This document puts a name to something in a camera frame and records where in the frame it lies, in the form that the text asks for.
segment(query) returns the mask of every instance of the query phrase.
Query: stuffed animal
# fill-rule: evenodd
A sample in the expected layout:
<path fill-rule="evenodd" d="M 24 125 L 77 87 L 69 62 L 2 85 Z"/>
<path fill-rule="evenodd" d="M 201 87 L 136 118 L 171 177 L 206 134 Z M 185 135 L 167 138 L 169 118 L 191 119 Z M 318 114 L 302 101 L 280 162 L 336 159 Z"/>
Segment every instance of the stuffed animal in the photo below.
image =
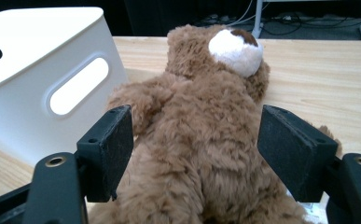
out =
<path fill-rule="evenodd" d="M 306 223 L 257 151 L 263 46 L 244 30 L 189 25 L 168 45 L 162 75 L 109 99 L 108 108 L 132 106 L 137 138 L 117 199 L 95 205 L 90 221 Z"/>

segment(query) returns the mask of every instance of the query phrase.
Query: brown fur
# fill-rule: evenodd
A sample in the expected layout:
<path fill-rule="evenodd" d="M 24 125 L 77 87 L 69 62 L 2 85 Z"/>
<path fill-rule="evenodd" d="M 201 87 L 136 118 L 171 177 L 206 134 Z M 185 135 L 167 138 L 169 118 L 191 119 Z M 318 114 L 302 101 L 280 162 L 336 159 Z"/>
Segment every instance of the brown fur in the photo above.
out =
<path fill-rule="evenodd" d="M 210 56 L 224 27 L 168 34 L 160 76 L 115 90 L 108 108 L 132 106 L 138 136 L 118 198 L 92 223 L 304 223 L 304 210 L 256 147 L 270 68 L 244 78 Z"/>
<path fill-rule="evenodd" d="M 332 132 L 328 129 L 328 127 L 326 125 L 322 125 L 319 128 L 319 131 L 323 134 L 325 134 L 326 136 L 328 136 L 331 139 L 334 139 L 334 141 L 336 141 L 338 143 L 338 148 L 337 148 L 337 153 L 335 154 L 336 157 L 338 158 L 342 158 L 342 142 L 338 139 L 334 137 L 334 134 L 332 134 Z"/>

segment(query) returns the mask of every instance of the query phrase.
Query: white storage box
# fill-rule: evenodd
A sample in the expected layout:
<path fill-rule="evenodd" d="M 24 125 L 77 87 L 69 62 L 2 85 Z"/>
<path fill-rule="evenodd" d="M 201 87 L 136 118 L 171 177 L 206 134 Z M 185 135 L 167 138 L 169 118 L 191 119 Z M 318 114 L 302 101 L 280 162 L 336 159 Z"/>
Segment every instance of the white storage box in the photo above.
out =
<path fill-rule="evenodd" d="M 98 7 L 0 12 L 0 150 L 35 165 L 75 152 L 127 81 Z"/>

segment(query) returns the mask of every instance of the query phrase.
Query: floor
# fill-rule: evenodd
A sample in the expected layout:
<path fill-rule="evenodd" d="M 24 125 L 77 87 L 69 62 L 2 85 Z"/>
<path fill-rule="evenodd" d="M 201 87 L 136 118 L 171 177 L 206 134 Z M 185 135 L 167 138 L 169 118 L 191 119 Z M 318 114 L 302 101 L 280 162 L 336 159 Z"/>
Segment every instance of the floor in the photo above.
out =
<path fill-rule="evenodd" d="M 197 25 L 227 24 L 251 32 L 255 8 L 255 4 L 250 4 L 240 20 L 212 14 Z M 264 3 L 261 21 L 263 26 L 259 38 L 361 40 L 360 2 L 356 5 L 349 2 Z"/>

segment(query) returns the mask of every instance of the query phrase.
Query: cable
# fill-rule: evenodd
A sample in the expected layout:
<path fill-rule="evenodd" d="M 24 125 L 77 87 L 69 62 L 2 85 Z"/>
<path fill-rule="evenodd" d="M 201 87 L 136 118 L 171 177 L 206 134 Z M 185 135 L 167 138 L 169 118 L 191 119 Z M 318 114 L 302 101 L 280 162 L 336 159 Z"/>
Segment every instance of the cable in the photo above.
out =
<path fill-rule="evenodd" d="M 269 6 L 269 5 L 270 5 L 270 2 L 261 9 L 261 12 L 262 12 L 267 6 Z M 227 26 L 230 26 L 230 25 L 239 25 L 239 24 L 244 23 L 244 22 L 246 22 L 246 21 L 250 21 L 250 20 L 253 19 L 255 16 L 256 16 L 256 14 L 255 14 L 254 16 L 251 16 L 251 17 L 243 20 L 243 21 L 237 21 L 236 23 L 233 22 L 232 24 L 227 24 Z"/>
<path fill-rule="evenodd" d="M 301 27 L 308 28 L 308 29 L 339 29 L 339 28 L 352 27 L 352 26 L 361 24 L 361 21 L 360 21 L 360 22 L 357 22 L 354 24 L 342 25 L 346 21 L 355 20 L 355 18 L 347 18 L 346 17 L 346 18 L 343 18 L 340 20 L 330 20 L 330 19 L 317 20 L 316 18 L 312 18 L 312 19 L 302 20 L 297 13 L 294 13 L 294 15 L 295 15 L 295 19 L 292 18 L 290 21 L 284 19 L 284 17 L 282 17 L 281 19 L 270 18 L 269 20 L 265 21 L 265 23 L 274 21 L 274 22 L 279 22 L 281 24 L 288 25 L 288 26 L 296 26 L 296 28 L 292 31 L 276 34 L 276 33 L 269 31 L 268 29 L 266 29 L 266 26 L 263 27 L 262 29 L 270 35 L 289 35 L 289 34 L 296 32 Z M 333 24 L 313 24 L 314 21 L 335 21 L 335 23 L 333 23 Z"/>
<path fill-rule="evenodd" d="M 230 23 L 230 24 L 226 24 L 226 25 L 227 25 L 227 26 L 231 26 L 231 25 L 238 24 L 238 22 L 241 21 L 241 20 L 243 19 L 243 17 L 246 16 L 247 12 L 248 12 L 249 9 L 250 9 L 250 6 L 252 6 L 252 3 L 253 3 L 253 0 L 250 1 L 250 4 L 249 4 L 249 6 L 247 7 L 247 10 L 244 12 L 244 14 L 243 14 L 237 21 L 232 22 L 232 23 Z"/>

